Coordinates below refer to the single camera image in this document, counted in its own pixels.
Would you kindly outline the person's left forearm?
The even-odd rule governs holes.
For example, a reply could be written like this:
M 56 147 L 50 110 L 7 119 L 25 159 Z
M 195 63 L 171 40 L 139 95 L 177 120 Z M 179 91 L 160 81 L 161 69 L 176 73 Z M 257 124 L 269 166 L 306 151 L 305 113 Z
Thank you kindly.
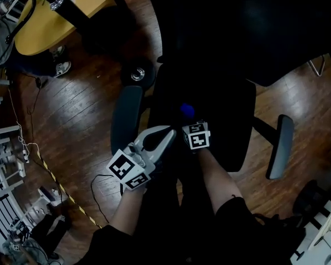
M 109 225 L 132 236 L 136 230 L 145 192 L 145 186 L 134 190 L 126 189 Z

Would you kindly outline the yellow black floor tape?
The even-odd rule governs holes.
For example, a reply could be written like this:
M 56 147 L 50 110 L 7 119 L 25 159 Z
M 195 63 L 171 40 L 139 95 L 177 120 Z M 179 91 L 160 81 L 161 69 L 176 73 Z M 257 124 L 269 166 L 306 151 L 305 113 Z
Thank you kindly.
M 57 184 L 58 188 L 67 196 L 67 198 L 79 209 L 79 211 L 85 215 L 96 227 L 99 229 L 102 228 L 101 225 L 99 225 L 77 202 L 76 200 L 65 190 L 64 186 L 58 181 L 57 177 L 52 173 L 52 171 L 49 169 L 47 163 L 42 158 L 40 151 L 36 152 L 39 160 L 41 161 L 43 168 L 48 171 L 51 178 L 54 180 L 54 182 Z

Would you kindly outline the small blue object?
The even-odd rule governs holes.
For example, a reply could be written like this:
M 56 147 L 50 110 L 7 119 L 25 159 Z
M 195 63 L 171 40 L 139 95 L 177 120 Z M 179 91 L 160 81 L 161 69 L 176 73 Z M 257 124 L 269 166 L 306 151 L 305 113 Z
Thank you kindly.
M 194 108 L 190 104 L 187 104 L 187 103 L 181 104 L 180 112 L 182 114 L 182 117 L 185 119 L 193 119 L 195 116 Z

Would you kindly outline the chrome chair leg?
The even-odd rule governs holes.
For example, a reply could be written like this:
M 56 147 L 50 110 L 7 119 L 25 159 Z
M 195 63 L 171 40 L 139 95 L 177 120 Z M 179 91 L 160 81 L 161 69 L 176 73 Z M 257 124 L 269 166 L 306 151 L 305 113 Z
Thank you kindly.
M 317 77 L 321 77 L 325 69 L 325 56 L 321 55 L 320 58 L 321 58 L 321 64 L 319 67 L 316 67 L 312 60 L 308 61 L 310 68 Z

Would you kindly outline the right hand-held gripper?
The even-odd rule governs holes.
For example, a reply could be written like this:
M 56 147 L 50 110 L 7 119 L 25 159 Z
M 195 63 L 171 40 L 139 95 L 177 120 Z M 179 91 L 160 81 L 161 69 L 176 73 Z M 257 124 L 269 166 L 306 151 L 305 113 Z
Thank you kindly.
M 195 124 L 182 127 L 183 138 L 191 150 L 210 146 L 211 132 L 208 123 L 200 120 Z

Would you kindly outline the round wooden table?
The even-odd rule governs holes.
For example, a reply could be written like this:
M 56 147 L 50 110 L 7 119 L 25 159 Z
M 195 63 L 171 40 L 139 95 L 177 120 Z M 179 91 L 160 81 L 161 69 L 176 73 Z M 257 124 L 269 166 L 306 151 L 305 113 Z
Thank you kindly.
M 114 0 L 75 0 L 76 6 L 88 17 L 106 6 L 115 4 Z M 36 55 L 52 48 L 72 32 L 75 27 L 58 13 L 50 9 L 49 2 L 36 0 L 35 10 L 15 36 L 15 46 L 23 55 Z

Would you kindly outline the black office chair seat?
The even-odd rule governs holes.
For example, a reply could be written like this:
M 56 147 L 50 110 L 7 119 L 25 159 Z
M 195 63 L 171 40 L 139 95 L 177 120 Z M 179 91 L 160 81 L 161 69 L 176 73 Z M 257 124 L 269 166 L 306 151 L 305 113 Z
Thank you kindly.
M 164 63 L 157 73 L 148 127 L 171 125 L 180 131 L 203 120 L 215 159 L 227 172 L 239 172 L 248 151 L 255 98 L 253 83 L 219 68 Z M 182 117 L 182 103 L 194 108 L 193 119 Z

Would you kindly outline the black round stool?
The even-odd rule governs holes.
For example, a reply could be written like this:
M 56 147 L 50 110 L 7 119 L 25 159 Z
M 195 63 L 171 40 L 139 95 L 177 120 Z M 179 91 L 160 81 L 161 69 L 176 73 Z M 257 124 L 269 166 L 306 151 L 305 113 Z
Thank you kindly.
M 302 218 L 303 226 L 310 222 L 319 230 L 322 225 L 316 220 L 315 216 L 322 214 L 327 218 L 330 215 L 330 211 L 325 208 L 327 201 L 327 192 L 318 186 L 316 180 L 311 180 L 298 194 L 292 212 L 294 216 Z

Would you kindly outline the person's right forearm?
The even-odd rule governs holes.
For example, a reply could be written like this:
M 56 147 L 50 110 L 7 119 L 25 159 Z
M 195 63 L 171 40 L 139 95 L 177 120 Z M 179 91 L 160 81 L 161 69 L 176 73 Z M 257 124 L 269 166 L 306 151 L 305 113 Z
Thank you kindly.
M 208 149 L 197 153 L 205 187 L 211 200 L 213 212 L 216 214 L 221 206 L 242 194 L 232 177 L 222 168 Z

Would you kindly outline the black mesh chair backrest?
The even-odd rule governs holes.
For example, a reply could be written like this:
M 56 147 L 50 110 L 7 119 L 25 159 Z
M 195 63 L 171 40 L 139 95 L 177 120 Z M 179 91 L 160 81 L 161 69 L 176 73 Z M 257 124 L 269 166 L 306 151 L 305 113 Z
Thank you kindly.
M 331 0 L 151 0 L 160 62 L 221 70 L 267 87 L 331 58 Z

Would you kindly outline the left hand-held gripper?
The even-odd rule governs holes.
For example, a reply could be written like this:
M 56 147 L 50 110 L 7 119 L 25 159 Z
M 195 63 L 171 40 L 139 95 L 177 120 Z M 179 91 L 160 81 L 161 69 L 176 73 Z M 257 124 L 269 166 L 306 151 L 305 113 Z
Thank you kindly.
M 156 163 L 173 143 L 177 132 L 169 125 L 154 126 L 141 132 L 124 150 L 117 150 L 107 169 L 124 188 L 135 190 L 157 176 Z

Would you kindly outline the person's black clothing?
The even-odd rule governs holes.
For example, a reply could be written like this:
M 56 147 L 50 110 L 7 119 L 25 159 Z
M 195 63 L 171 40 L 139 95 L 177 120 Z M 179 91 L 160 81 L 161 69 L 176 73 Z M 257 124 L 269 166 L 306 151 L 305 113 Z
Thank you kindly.
M 145 189 L 134 234 L 97 230 L 77 265 L 291 265 L 306 234 L 295 218 L 251 213 L 243 196 L 215 214 L 197 155 Z

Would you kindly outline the white frame workbench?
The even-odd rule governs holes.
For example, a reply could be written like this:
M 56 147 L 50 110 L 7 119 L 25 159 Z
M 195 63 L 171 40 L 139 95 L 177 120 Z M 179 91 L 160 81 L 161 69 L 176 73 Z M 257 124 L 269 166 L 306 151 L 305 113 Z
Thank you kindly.
M 7 144 L 10 143 L 9 133 L 18 131 L 19 126 L 9 126 L 6 128 L 0 128 L 0 148 L 6 147 Z M 23 180 L 20 179 L 17 182 L 13 184 L 9 184 L 8 181 L 15 177 L 20 176 L 21 178 L 25 177 L 25 167 L 24 163 L 22 163 L 21 160 L 17 159 L 14 163 L 14 167 L 17 168 L 15 172 L 10 174 L 9 176 L 6 176 L 4 174 L 4 171 L 6 170 L 7 164 L 5 161 L 9 161 L 9 158 L 13 156 L 11 151 L 5 151 L 0 149 L 0 201 L 5 199 L 7 196 L 10 195 L 13 189 L 23 184 Z

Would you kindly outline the white desk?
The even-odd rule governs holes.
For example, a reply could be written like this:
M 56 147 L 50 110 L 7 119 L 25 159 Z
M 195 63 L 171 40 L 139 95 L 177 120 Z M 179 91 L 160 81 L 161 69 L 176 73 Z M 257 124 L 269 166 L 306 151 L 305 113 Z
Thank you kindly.
M 292 265 L 331 265 L 331 201 L 306 226 L 306 237 L 290 258 Z

